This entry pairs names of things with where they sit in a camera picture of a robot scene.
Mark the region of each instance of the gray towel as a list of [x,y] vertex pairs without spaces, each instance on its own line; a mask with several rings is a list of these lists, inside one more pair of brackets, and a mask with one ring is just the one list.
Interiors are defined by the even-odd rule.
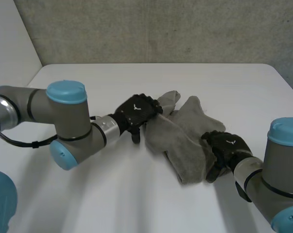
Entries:
[[225,131],[225,126],[204,114],[196,96],[174,111],[180,97],[177,91],[170,91],[158,98],[163,114],[148,122],[145,140],[153,150],[167,155],[181,184],[199,183],[216,160],[201,136],[213,130]]

